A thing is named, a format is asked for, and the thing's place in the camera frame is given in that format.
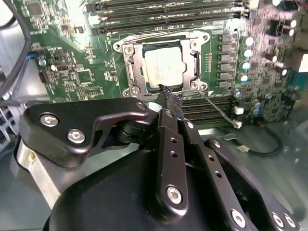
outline grey wire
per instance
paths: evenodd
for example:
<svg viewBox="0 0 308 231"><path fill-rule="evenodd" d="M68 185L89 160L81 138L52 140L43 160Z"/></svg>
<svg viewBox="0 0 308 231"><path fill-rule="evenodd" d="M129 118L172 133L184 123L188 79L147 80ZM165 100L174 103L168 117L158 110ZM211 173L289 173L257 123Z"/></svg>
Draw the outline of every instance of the grey wire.
<svg viewBox="0 0 308 231"><path fill-rule="evenodd" d="M16 81L16 79L18 78L18 74L20 72L20 70L22 69L25 60L27 59L28 56L28 52L31 49L31 35L30 32L25 24L25 22L23 21L22 17L18 14L17 10L14 8L14 6L11 4L10 0L3 0L3 2L7 5L7 7L12 11L13 16L16 18L23 34L25 37L25 44L23 46L22 51L20 52L20 55L12 69L12 71L10 72L10 74L8 75L8 77L6 78L5 82L3 83L2 87L0 88L0 97L2 97L7 91L9 91L12 87L12 85L14 84L14 82Z"/></svg>
<svg viewBox="0 0 308 231"><path fill-rule="evenodd" d="M27 70L28 63L29 63L29 60L27 59L27 60L24 62L23 66L22 66L22 68L21 68L21 70L20 70L20 73L19 73L18 78L17 78L17 80L16 80L15 87L14 87L14 89L13 89L13 91L12 91L12 95L11 95L11 97L10 97L12 100L15 100L15 98L17 97L17 94L18 94L19 89L20 89L20 87L21 87L21 83L23 82L23 77L24 77L25 72L26 72L26 70Z"/></svg>
<svg viewBox="0 0 308 231"><path fill-rule="evenodd" d="M238 125L233 122L216 104L214 104L208 97L206 97L201 91L199 91L200 95L207 100L213 107L216 108L216 110L221 114L221 116L228 121L229 123L231 123L235 128L238 127Z"/></svg>

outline white capacitor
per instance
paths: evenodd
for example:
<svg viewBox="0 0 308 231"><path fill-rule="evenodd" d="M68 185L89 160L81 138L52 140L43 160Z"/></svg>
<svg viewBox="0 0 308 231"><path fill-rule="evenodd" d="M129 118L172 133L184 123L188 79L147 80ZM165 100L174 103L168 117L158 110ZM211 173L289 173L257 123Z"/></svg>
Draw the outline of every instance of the white capacitor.
<svg viewBox="0 0 308 231"><path fill-rule="evenodd" d="M237 79L239 80L239 81L241 81L241 82L247 82L247 80L248 80L248 76L247 75L244 75L244 74L240 74L238 77L237 77Z"/></svg>
<svg viewBox="0 0 308 231"><path fill-rule="evenodd" d="M243 69L244 71L248 71L250 68L249 62L241 62L240 63L240 68Z"/></svg>
<svg viewBox="0 0 308 231"><path fill-rule="evenodd" d="M244 44L247 46L247 47L250 47L254 44L255 40L253 37L246 37L244 38Z"/></svg>
<svg viewBox="0 0 308 231"><path fill-rule="evenodd" d="M252 56L252 51L250 49L244 49L242 50L242 55L245 58L250 58Z"/></svg>

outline hole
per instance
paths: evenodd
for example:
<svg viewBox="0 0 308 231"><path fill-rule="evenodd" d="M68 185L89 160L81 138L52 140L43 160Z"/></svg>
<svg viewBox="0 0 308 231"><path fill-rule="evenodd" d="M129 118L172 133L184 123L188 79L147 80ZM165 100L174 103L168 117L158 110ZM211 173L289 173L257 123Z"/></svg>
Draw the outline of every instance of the hole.
<svg viewBox="0 0 308 231"><path fill-rule="evenodd" d="M173 138L173 137L171 137L171 142L173 142L173 143L177 143L178 141L175 139L175 138Z"/></svg>
<svg viewBox="0 0 308 231"><path fill-rule="evenodd" d="M222 178L222 175L221 175L218 171L215 171L215 174L216 174L216 176L218 176L219 178Z"/></svg>
<svg viewBox="0 0 308 231"><path fill-rule="evenodd" d="M5 124L6 120L3 118L3 115L0 115L0 126Z"/></svg>
<svg viewBox="0 0 308 231"><path fill-rule="evenodd" d="M215 161L215 159L214 159L211 155L209 155L208 158L209 158L211 161Z"/></svg>
<svg viewBox="0 0 308 231"><path fill-rule="evenodd" d="M172 155L172 157L177 158L178 154L175 153L175 151L171 151L170 154Z"/></svg>
<svg viewBox="0 0 308 231"><path fill-rule="evenodd" d="M0 131L0 144L3 144L4 142L6 142L6 138L5 138L4 134L3 134L3 132Z"/></svg>
<svg viewBox="0 0 308 231"><path fill-rule="evenodd" d="M13 115L12 115L12 113L10 112L10 111L8 111L7 113L5 113L5 118L7 119L7 120L9 120L10 118L12 118L13 117Z"/></svg>
<svg viewBox="0 0 308 231"><path fill-rule="evenodd" d="M14 138L16 136L15 132L13 132L13 130L10 127L7 127L5 130L10 138Z"/></svg>
<svg viewBox="0 0 308 231"><path fill-rule="evenodd" d="M2 107L0 107L1 108L1 110L4 112L5 110L7 110L8 109L8 107L7 106L2 106Z"/></svg>
<svg viewBox="0 0 308 231"><path fill-rule="evenodd" d="M103 130L98 130L94 133L94 144L93 147L96 147L98 145L98 142L100 141L101 137L103 136L104 131Z"/></svg>

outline motherboard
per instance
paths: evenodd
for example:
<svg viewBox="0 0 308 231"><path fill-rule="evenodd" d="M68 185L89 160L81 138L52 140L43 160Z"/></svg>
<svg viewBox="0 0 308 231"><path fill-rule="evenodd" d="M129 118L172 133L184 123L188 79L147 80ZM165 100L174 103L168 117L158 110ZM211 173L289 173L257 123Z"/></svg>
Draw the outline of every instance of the motherboard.
<svg viewBox="0 0 308 231"><path fill-rule="evenodd" d="M184 95L184 115L196 124L224 123L201 95L236 122L249 124L260 115L273 122L288 117L300 88L295 83L307 78L301 76L308 72L308 52L295 44L304 2L13 2L54 103L120 97L148 102L163 84Z"/></svg>

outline black bracket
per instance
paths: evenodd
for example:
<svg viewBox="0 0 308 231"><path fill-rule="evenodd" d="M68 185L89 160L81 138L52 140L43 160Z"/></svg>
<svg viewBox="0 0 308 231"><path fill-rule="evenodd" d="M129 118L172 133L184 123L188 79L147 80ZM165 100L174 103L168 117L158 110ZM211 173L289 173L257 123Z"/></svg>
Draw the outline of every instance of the black bracket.
<svg viewBox="0 0 308 231"><path fill-rule="evenodd" d="M43 125L40 122L43 115L53 115L58 125ZM27 146L52 162L62 167L77 167L95 146L94 140L100 139L103 143L117 123L144 120L148 115L149 109L135 98L35 105L24 112L20 134ZM72 129L83 132L82 143L73 143L67 138Z"/></svg>

